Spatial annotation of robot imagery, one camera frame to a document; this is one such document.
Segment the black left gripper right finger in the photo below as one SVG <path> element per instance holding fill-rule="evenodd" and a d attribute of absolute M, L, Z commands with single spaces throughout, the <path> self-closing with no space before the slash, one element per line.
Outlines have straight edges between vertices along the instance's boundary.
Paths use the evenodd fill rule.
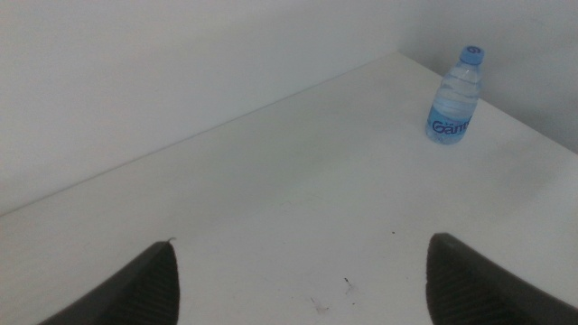
<path fill-rule="evenodd" d="M 435 325 L 577 325 L 575 307 L 448 233 L 430 239 L 425 297 Z"/>

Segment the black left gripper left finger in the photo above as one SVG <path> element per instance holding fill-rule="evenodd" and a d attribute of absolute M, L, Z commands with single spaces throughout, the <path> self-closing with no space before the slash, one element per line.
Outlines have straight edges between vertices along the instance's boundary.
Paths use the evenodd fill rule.
<path fill-rule="evenodd" d="M 177 258 L 169 241 L 130 263 L 44 325 L 175 325 L 180 309 Z"/>

